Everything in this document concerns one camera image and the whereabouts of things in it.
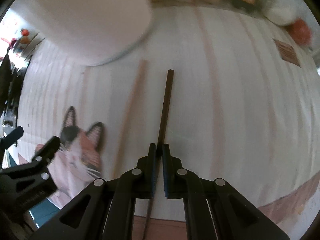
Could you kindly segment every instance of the red ball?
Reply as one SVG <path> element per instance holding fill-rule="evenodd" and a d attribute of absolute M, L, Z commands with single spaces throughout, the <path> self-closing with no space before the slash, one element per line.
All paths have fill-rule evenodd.
<path fill-rule="evenodd" d="M 311 30 L 301 18 L 298 18 L 293 24 L 287 26 L 287 31 L 298 45 L 310 45 L 312 36 Z"/>
<path fill-rule="evenodd" d="M 22 36 L 29 36 L 30 32 L 27 29 L 21 30 L 21 35 Z"/>

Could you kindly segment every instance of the cat ear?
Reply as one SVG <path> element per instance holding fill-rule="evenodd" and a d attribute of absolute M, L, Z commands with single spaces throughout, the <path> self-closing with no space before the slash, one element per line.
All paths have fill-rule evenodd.
<path fill-rule="evenodd" d="M 76 125 L 76 110 L 73 106 L 70 106 L 66 116 L 64 117 L 63 127 L 75 126 Z"/>
<path fill-rule="evenodd" d="M 104 125 L 102 122 L 93 124 L 86 132 L 87 138 L 92 142 L 94 148 L 97 149 L 102 143 L 102 137 L 104 133 Z"/>
<path fill-rule="evenodd" d="M 40 151 L 44 147 L 44 144 L 38 144 L 36 149 L 35 149 L 35 154 Z"/>

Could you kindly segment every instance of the white fabric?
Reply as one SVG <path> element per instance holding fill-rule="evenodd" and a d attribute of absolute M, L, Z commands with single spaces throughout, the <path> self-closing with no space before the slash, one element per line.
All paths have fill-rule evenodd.
<path fill-rule="evenodd" d="M 18 147 L 27 160 L 36 144 L 59 135 L 72 105 L 82 129 L 105 124 L 103 177 L 134 168 L 156 143 L 166 73 L 173 69 L 165 142 L 186 169 L 226 179 L 255 206 L 290 194 L 319 171 L 320 78 L 312 57 L 284 30 L 214 8 L 154 14 L 146 40 L 108 65 L 77 67 L 48 40 L 41 43 L 19 106 L 25 135 Z M 281 59 L 273 39 L 294 47 L 301 68 Z M 145 203 L 138 201 L 136 215 L 145 215 Z M 315 213 L 286 232 L 305 232 Z M 162 175 L 152 217 L 184 220 L 182 201 L 164 197 Z"/>
<path fill-rule="evenodd" d="M 149 0 L 15 0 L 11 9 L 87 66 L 130 49 L 152 19 Z"/>

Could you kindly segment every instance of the orange ball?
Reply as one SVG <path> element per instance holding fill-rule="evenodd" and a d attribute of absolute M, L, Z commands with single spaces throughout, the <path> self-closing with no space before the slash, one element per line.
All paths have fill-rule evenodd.
<path fill-rule="evenodd" d="M 28 44 L 30 42 L 30 39 L 27 37 L 27 36 L 23 36 L 21 39 L 20 39 L 20 43 L 21 44 Z"/>
<path fill-rule="evenodd" d="M 30 32 L 27 29 L 21 30 L 21 35 L 22 36 L 28 36 L 29 34 L 30 34 Z"/>
<path fill-rule="evenodd" d="M 287 31 L 298 45 L 310 45 L 312 33 L 304 20 L 298 18 L 293 24 L 287 26 Z"/>

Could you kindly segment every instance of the pink stripe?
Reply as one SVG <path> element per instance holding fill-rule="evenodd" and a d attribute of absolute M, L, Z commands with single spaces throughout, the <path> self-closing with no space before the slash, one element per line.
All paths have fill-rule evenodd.
<path fill-rule="evenodd" d="M 288 42 L 288 44 L 292 45 L 297 53 L 297 57 L 298 60 L 300 62 L 301 65 L 301 69 L 305 72 L 305 70 L 307 69 L 305 66 L 305 62 L 304 60 L 301 60 L 302 54 L 300 54 L 300 52 L 302 51 L 302 49 L 293 41 L 293 39 L 290 37 L 290 35 L 287 33 L 287 31 L 285 29 L 282 29 L 282 31 L 280 32 L 281 36 L 284 40 L 286 40 Z M 310 90 L 309 90 L 309 84 L 308 82 L 306 82 L 307 85 L 307 89 L 308 89 L 308 96 L 307 98 L 310 98 L 311 94 L 310 94 Z M 310 104 L 310 113 L 311 113 L 311 127 L 310 127 L 310 145 L 309 145 L 309 174 L 312 174 L 312 160 L 314 159 L 312 154 L 314 152 L 313 150 L 313 145 L 314 145 L 314 140 L 315 140 L 315 131 L 314 131 L 314 121 L 315 121 L 315 112 L 314 112 L 314 107 L 313 107 L 313 101 L 310 100 L 309 102 Z"/>
<path fill-rule="evenodd" d="M 112 172 L 112 179 L 116 179 L 121 175 L 119 171 L 121 170 L 120 165 L 122 164 L 122 160 L 124 158 L 124 146 L 125 146 L 125 140 L 127 138 L 127 133 L 129 130 L 129 120 L 132 115 L 133 105 L 137 100 L 137 96 L 141 91 L 141 87 L 145 80 L 144 77 L 145 77 L 147 63 L 148 62 L 145 59 L 140 60 L 139 67 L 138 67 L 138 74 L 132 86 L 129 99 L 127 100 L 127 103 L 125 106 L 124 119 L 123 119 L 121 130 L 120 130 L 118 151 L 116 154 L 116 159 L 115 159 L 114 168 Z"/>
<path fill-rule="evenodd" d="M 84 123 L 84 109 L 85 104 L 87 101 L 87 87 L 88 87 L 88 80 L 89 80 L 89 69 L 90 67 L 86 67 L 84 70 L 84 77 L 83 77 L 83 83 L 82 83 L 82 91 L 81 91 L 81 102 L 80 102 L 80 114 L 79 114 L 79 121 L 78 125 L 83 125 Z"/>
<path fill-rule="evenodd" d="M 272 22 L 268 21 L 268 20 L 265 20 L 266 22 L 266 26 L 269 28 L 269 30 L 271 31 L 272 35 L 273 35 L 273 38 L 274 39 L 277 39 L 277 40 L 280 40 L 282 41 L 279 37 L 279 33 L 276 32 L 274 30 L 274 28 L 277 28 L 276 25 L 274 25 Z M 284 102 L 284 108 L 285 108 L 285 117 L 286 117 L 286 127 L 289 131 L 292 131 L 293 130 L 293 127 L 292 127 L 292 115 L 288 114 L 289 111 L 290 111 L 290 106 L 291 106 L 291 97 L 288 96 L 290 95 L 290 87 L 289 87 L 289 83 L 286 81 L 285 77 L 287 76 L 287 73 L 285 72 L 285 70 L 288 68 L 288 66 L 286 65 L 285 67 L 283 66 L 283 64 L 286 64 L 287 62 L 284 61 L 283 59 L 280 58 L 280 55 L 279 57 L 276 57 L 276 60 L 278 62 L 278 67 L 279 67 L 279 73 L 278 73 L 278 76 L 279 76 L 279 79 L 280 79 L 280 82 L 283 82 L 284 84 L 284 89 L 283 89 L 283 102 Z M 291 141 L 291 137 L 290 137 L 290 134 L 289 133 L 286 133 L 286 140 L 287 141 Z"/>
<path fill-rule="evenodd" d="M 277 224 L 285 218 L 298 213 L 301 206 L 315 194 L 319 180 L 320 171 L 289 195 L 261 206 L 259 210 Z"/>
<path fill-rule="evenodd" d="M 74 74 L 73 72 L 73 68 L 75 67 L 75 63 L 73 63 L 72 66 L 69 66 L 68 68 L 68 71 L 69 71 L 69 78 L 68 78 L 68 85 L 67 85 L 67 89 L 64 91 L 65 93 L 65 98 L 64 98 L 64 103 L 63 103 L 63 110 L 67 109 L 67 101 L 68 101 L 68 95 L 70 94 L 70 85 L 71 85 L 71 78 Z M 54 120 L 55 123 L 56 122 L 60 122 L 60 120 L 58 120 L 58 116 L 57 116 L 57 105 L 58 105 L 58 97 L 55 98 L 55 103 L 54 103 L 54 109 L 53 109 L 53 117 L 54 117 Z M 55 130 L 55 134 L 59 134 L 60 132 L 60 128 L 58 128 L 58 126 L 56 126 L 56 130 Z"/>
<path fill-rule="evenodd" d="M 276 138 L 276 113 L 274 111 L 274 108 L 272 106 L 272 96 L 271 96 L 271 86 L 270 86 L 270 82 L 268 79 L 268 75 L 265 71 L 265 66 L 263 64 L 263 61 L 260 57 L 260 53 L 258 51 L 258 48 L 255 44 L 255 40 L 253 38 L 253 36 L 251 35 L 246 23 L 244 22 L 244 20 L 242 19 L 242 17 L 240 16 L 240 14 L 235 14 L 238 18 L 239 21 L 241 22 L 242 26 L 244 27 L 250 42 L 252 44 L 252 48 L 253 51 L 260 63 L 260 70 L 261 70 L 261 74 L 262 74 L 262 78 L 266 87 L 266 93 L 267 93 L 267 98 L 268 98 L 268 119 L 269 119 L 269 140 L 268 140 L 268 148 L 269 148 L 269 161 L 272 162 L 274 156 L 275 156 L 275 149 L 273 146 L 273 142 L 275 141 Z"/>
<path fill-rule="evenodd" d="M 41 72 L 42 75 L 40 75 L 39 77 L 36 77 L 34 76 L 33 77 L 33 80 L 31 82 L 37 82 L 38 78 L 42 79 L 42 84 L 41 84 L 41 87 L 37 86 L 37 90 L 36 90 L 36 93 L 34 95 L 34 98 L 36 99 L 32 105 L 33 105 L 33 108 L 32 108 L 32 115 L 31 115 L 31 135 L 33 136 L 34 140 L 31 140 L 34 144 L 38 144 L 38 143 L 41 143 L 39 141 L 36 140 L 36 136 L 37 136 L 37 124 L 38 122 L 41 122 L 41 124 L 39 125 L 40 127 L 43 125 L 42 124 L 42 119 L 40 120 L 39 119 L 39 113 L 38 113 L 38 110 L 40 109 L 40 99 L 43 98 L 43 103 L 44 103 L 44 100 L 45 100 L 45 94 L 46 94 L 46 89 L 47 89 L 47 84 L 48 84 L 48 80 L 49 80 L 49 77 L 51 76 L 51 72 L 52 72 L 52 68 L 49 69 L 48 65 L 50 66 L 50 62 L 52 62 L 52 57 L 51 55 L 55 55 L 57 53 L 57 50 L 58 48 L 55 47 L 55 50 L 53 53 L 50 53 L 49 56 L 47 54 L 47 57 L 45 58 L 42 66 L 40 66 L 40 68 L 43 70 Z"/>
<path fill-rule="evenodd" d="M 67 56 L 65 56 L 66 58 L 65 58 L 65 60 L 63 61 L 63 63 L 60 63 L 60 69 L 58 70 L 59 71 L 59 78 L 57 79 L 56 78 L 56 76 L 55 77 L 51 77 L 51 82 L 52 82 L 52 84 L 51 84 L 51 89 L 50 90 L 52 90 L 52 89 L 55 89 L 56 90 L 56 94 L 55 94 L 55 97 L 54 97 L 54 99 L 53 98 L 51 98 L 51 97 L 49 97 L 48 99 L 50 100 L 50 103 L 49 103 L 49 108 L 50 107 L 52 107 L 52 103 L 53 102 L 55 102 L 55 99 L 56 99 L 56 97 L 57 97 L 57 95 L 59 94 L 59 88 L 61 87 L 60 86 L 60 81 L 61 81 L 61 76 L 63 75 L 63 73 L 64 73 L 64 66 L 65 66 L 65 64 L 66 64 L 66 62 L 68 61 L 68 58 L 67 58 Z M 43 104 L 43 107 L 42 107 L 42 120 L 43 120 L 43 118 L 45 118 L 45 120 L 43 120 L 43 123 L 45 123 L 45 127 L 44 126 L 42 126 L 41 127 L 41 131 L 43 131 L 43 128 L 45 128 L 45 135 L 46 135 L 46 137 L 45 137 L 45 139 L 47 140 L 47 139 L 49 139 L 52 135 L 53 135 L 53 130 L 51 130 L 50 132 L 49 132 L 49 136 L 47 135 L 47 132 L 48 132 L 48 119 L 49 118 L 54 118 L 54 114 L 52 114 L 52 116 L 50 116 L 49 115 L 49 113 L 51 112 L 51 111 L 49 111 L 49 109 L 47 109 L 47 112 L 45 113 L 44 112 L 44 106 L 45 106 L 45 104 Z"/>
<path fill-rule="evenodd" d="M 198 20 L 198 24 L 202 34 L 202 41 L 204 43 L 204 50 L 209 68 L 209 75 L 212 84 L 212 96 L 213 96 L 213 143 L 214 161 L 211 164 L 210 171 L 215 174 L 221 174 L 223 168 L 222 155 L 225 153 L 225 134 L 224 134 L 224 121 L 223 111 L 220 98 L 220 84 L 218 75 L 218 64 L 214 55 L 214 50 L 211 41 L 208 39 L 210 36 L 205 28 L 204 19 L 198 7 L 194 7 L 195 14 Z"/>
<path fill-rule="evenodd" d="M 50 97 L 48 97 L 47 96 L 47 94 L 48 94 L 48 90 L 49 90 L 49 81 L 51 80 L 51 79 L 55 79 L 55 76 L 52 76 L 52 71 L 55 69 L 55 60 L 56 60 L 56 58 L 57 58 L 57 54 L 58 53 L 55 53 L 55 57 L 54 57 L 54 60 L 51 60 L 50 61 L 50 63 L 49 63 L 49 65 L 50 65 L 50 67 L 51 67 L 51 69 L 50 69 L 50 73 L 49 73 L 49 75 L 47 75 L 48 76 L 48 78 L 47 78 L 47 80 L 46 80 L 46 84 L 45 84 L 45 89 L 44 89 L 44 93 L 41 93 L 40 94 L 40 96 L 43 98 L 43 104 L 42 104 L 42 109 L 41 109 L 41 114 L 37 114 L 37 116 L 36 116 L 36 119 L 39 121 L 39 122 L 41 122 L 41 124 L 40 124 L 40 130 L 41 130 L 41 132 L 40 132 L 40 134 L 39 134 L 39 136 L 42 136 L 43 137 L 43 135 L 44 135 L 44 133 L 43 133 L 43 128 L 44 128 L 44 126 L 45 125 L 47 125 L 47 122 L 44 122 L 44 108 L 45 108 L 45 102 L 46 102 L 46 100 L 51 100 L 51 98 Z"/>

